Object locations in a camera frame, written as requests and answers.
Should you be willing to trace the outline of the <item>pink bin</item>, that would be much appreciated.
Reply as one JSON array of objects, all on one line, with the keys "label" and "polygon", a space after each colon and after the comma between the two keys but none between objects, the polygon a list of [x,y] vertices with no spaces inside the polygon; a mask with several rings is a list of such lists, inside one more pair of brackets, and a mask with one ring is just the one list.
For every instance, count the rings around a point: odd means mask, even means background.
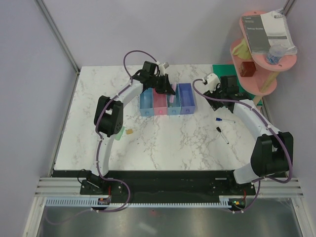
[{"label": "pink bin", "polygon": [[163,116],[167,115],[167,99],[165,94],[158,94],[153,90],[153,106],[154,106],[154,115]]}]

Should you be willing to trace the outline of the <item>light blue bin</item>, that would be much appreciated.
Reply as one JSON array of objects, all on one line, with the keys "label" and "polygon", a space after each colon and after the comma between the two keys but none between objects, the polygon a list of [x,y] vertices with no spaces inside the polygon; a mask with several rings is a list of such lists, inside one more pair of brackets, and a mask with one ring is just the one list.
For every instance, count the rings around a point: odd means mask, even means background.
[{"label": "light blue bin", "polygon": [[140,114],[143,117],[154,116],[154,98],[152,88],[149,88],[140,94],[139,109]]}]

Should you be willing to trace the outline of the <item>medium blue bin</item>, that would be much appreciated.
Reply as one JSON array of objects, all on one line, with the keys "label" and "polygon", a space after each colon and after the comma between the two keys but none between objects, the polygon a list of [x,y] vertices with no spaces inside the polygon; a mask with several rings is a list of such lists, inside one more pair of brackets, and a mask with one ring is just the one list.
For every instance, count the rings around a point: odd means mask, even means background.
[{"label": "medium blue bin", "polygon": [[180,100],[178,84],[177,84],[176,95],[174,97],[173,103],[169,102],[169,97],[170,97],[170,95],[167,95],[167,97],[166,97],[166,99],[167,99],[167,114],[169,116],[180,115],[180,113],[181,113],[181,100]]}]

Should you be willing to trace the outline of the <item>purple bin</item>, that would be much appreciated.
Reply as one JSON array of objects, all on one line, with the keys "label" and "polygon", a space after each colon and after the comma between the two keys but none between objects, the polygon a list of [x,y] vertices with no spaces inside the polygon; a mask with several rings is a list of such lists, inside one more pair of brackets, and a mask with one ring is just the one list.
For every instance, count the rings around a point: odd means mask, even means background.
[{"label": "purple bin", "polygon": [[190,83],[180,83],[179,95],[181,101],[181,115],[193,114],[196,109],[193,89]]}]

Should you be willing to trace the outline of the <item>blue cap marker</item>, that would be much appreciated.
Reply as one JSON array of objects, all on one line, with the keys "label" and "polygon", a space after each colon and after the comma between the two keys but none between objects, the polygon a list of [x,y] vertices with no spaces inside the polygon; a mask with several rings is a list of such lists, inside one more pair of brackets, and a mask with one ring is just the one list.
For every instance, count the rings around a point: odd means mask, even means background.
[{"label": "blue cap marker", "polygon": [[230,120],[230,119],[216,118],[215,120],[216,121],[221,121],[221,122],[235,123],[234,120]]}]

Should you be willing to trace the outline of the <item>black cap marker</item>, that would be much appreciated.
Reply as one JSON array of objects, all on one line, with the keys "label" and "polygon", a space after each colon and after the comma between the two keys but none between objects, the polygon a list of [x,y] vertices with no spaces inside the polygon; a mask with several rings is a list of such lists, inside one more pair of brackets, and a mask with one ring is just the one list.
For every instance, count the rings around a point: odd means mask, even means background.
[{"label": "black cap marker", "polygon": [[228,141],[227,137],[224,135],[224,133],[222,132],[221,128],[220,127],[216,127],[216,130],[219,132],[221,137],[225,140],[226,144],[229,144],[229,141]]}]

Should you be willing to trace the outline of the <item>pink highlighter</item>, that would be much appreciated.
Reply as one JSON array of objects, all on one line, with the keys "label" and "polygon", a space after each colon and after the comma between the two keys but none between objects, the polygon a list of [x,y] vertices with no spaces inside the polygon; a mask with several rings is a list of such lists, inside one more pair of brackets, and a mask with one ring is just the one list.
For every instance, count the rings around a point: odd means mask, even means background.
[{"label": "pink highlighter", "polygon": [[173,90],[173,94],[171,94],[171,95],[173,95],[173,96],[175,97],[177,84],[176,84],[176,83],[173,83],[171,87],[172,87],[172,90]]}]

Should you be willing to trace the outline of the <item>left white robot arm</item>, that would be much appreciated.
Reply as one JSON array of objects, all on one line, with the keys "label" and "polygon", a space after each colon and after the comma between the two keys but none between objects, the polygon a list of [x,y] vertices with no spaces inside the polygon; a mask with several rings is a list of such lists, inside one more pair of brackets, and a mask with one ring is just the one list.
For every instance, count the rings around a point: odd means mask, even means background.
[{"label": "left white robot arm", "polygon": [[105,175],[109,172],[109,159],[115,136],[123,126],[124,107],[149,88],[158,94],[175,95],[175,89],[165,72],[168,67],[168,63],[146,61],[121,91],[113,97],[99,98],[94,117],[95,132],[98,135],[96,159],[85,180],[97,194],[104,194],[108,190],[108,182],[116,181],[106,178]]}]

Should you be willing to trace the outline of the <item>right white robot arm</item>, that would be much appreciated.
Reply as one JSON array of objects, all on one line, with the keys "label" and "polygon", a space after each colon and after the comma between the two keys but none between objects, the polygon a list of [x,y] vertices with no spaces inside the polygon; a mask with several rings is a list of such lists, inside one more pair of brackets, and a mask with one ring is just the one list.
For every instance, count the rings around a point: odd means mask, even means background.
[{"label": "right white robot arm", "polygon": [[273,126],[257,109],[246,92],[240,92],[236,76],[218,77],[214,73],[203,79],[208,90],[203,94],[213,110],[225,107],[237,116],[255,139],[250,162],[234,171],[234,177],[226,182],[227,191],[238,194],[244,184],[269,178],[279,183],[276,174],[293,173],[293,136]]}]

